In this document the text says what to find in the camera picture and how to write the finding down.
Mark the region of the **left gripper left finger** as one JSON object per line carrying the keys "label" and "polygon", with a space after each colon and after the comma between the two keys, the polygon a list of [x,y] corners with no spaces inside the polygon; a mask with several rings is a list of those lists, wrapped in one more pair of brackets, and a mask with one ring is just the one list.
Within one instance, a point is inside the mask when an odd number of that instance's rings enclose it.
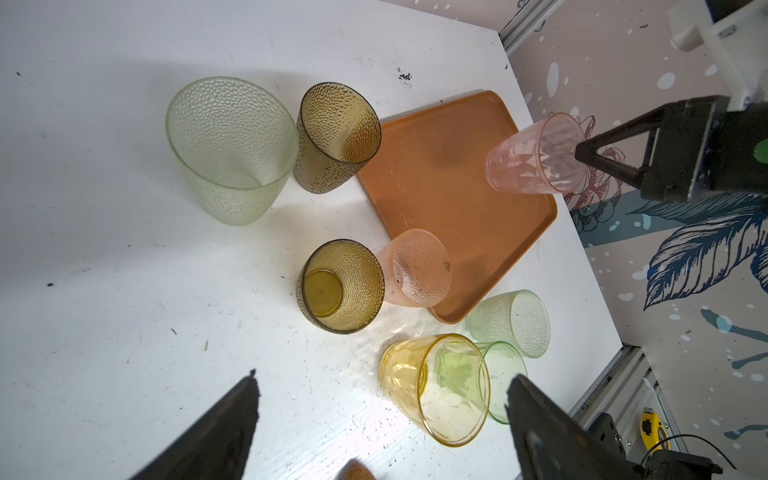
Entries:
{"label": "left gripper left finger", "polygon": [[259,419],[252,369],[135,479],[241,479]]}

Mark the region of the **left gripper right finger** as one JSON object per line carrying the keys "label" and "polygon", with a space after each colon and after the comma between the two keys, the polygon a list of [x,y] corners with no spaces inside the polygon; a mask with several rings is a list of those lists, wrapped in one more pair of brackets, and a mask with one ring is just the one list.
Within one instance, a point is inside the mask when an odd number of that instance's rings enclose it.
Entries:
{"label": "left gripper right finger", "polygon": [[644,469],[626,459],[610,415],[583,429],[524,375],[507,390],[507,414],[521,479],[644,477]]}

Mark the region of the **pink ribbed clear glass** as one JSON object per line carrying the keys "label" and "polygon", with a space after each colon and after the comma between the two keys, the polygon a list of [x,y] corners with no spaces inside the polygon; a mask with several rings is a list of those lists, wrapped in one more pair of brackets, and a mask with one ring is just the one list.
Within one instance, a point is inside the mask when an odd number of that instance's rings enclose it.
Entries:
{"label": "pink ribbed clear glass", "polygon": [[556,113],[494,147],[485,161],[489,185],[513,194],[568,194],[583,187],[587,166],[575,158],[585,140],[578,122]]}

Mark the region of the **pale green textured glass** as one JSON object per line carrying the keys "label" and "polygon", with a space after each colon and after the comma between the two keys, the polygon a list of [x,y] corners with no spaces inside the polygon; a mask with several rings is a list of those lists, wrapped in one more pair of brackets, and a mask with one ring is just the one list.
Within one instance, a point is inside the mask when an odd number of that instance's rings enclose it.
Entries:
{"label": "pale green textured glass", "polygon": [[479,342],[504,341],[521,355],[540,358],[549,348],[551,325],[543,301],[530,290],[499,294],[481,301],[467,316]]}

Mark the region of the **pink textured glass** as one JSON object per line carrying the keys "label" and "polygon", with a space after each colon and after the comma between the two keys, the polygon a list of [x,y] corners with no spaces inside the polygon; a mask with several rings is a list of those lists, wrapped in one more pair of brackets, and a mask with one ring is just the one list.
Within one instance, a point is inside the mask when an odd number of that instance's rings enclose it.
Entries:
{"label": "pink textured glass", "polygon": [[420,228],[409,229],[391,240],[377,255],[385,278],[388,303],[429,308],[447,295],[452,265],[442,242]]}

